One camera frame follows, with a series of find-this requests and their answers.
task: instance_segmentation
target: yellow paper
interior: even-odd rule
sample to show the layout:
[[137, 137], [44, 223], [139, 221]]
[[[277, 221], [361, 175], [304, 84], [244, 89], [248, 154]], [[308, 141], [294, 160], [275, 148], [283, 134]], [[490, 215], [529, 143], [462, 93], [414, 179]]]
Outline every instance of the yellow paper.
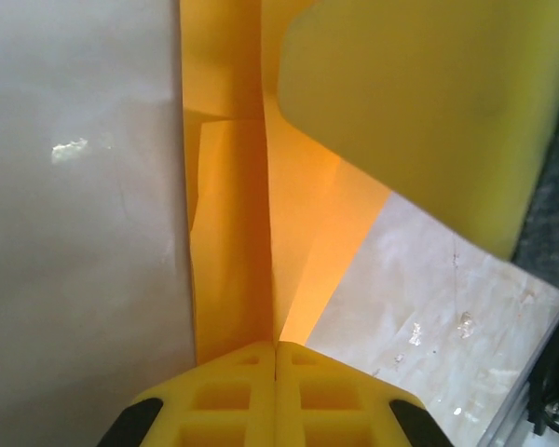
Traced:
[[201, 129], [191, 231], [198, 361], [272, 341], [273, 301], [262, 121]]
[[281, 40], [310, 4], [181, 0], [199, 362], [280, 335], [303, 344], [387, 198], [280, 114]]

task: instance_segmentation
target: black cable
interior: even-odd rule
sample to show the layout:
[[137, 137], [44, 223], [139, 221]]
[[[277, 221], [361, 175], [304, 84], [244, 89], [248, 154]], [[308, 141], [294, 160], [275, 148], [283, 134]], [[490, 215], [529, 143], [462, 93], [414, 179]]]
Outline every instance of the black cable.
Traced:
[[547, 413], [547, 411], [545, 410], [547, 407], [548, 403], [545, 403], [544, 408], [542, 409], [542, 418], [544, 419], [544, 422], [547, 424], [547, 426], [549, 426], [549, 428], [556, 432], [559, 433], [559, 424], [557, 424], [552, 418], [551, 416]]

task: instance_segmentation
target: white surface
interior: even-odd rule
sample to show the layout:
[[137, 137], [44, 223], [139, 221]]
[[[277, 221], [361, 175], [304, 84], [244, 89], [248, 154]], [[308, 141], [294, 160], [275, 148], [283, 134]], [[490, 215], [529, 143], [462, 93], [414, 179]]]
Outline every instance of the white surface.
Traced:
[[474, 446], [558, 311], [558, 290], [392, 195], [307, 346], [413, 392]]
[[524, 447], [559, 447], [559, 434], [548, 428], [542, 436], [530, 433], [525, 440]]
[[0, 446], [192, 365], [175, 3], [0, 1]]

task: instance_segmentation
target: white wall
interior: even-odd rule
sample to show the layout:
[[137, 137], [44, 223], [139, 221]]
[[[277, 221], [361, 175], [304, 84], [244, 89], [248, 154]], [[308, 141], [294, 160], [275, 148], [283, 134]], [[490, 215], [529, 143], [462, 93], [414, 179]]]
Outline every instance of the white wall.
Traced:
[[0, 0], [0, 446], [193, 364], [175, 3]]

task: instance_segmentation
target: yellow foam block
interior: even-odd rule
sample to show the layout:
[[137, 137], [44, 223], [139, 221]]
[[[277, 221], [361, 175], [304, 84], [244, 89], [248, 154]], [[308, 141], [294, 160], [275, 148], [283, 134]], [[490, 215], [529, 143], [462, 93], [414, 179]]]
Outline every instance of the yellow foam block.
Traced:
[[389, 407], [424, 408], [410, 393], [293, 343], [279, 343], [276, 376], [277, 447], [411, 445]]
[[275, 348], [259, 343], [146, 390], [163, 406], [142, 447], [273, 445]]
[[509, 258], [559, 108], [559, 0], [321, 0], [286, 34], [279, 103]]
[[103, 447], [451, 445], [413, 395], [293, 343], [247, 346], [141, 393]]

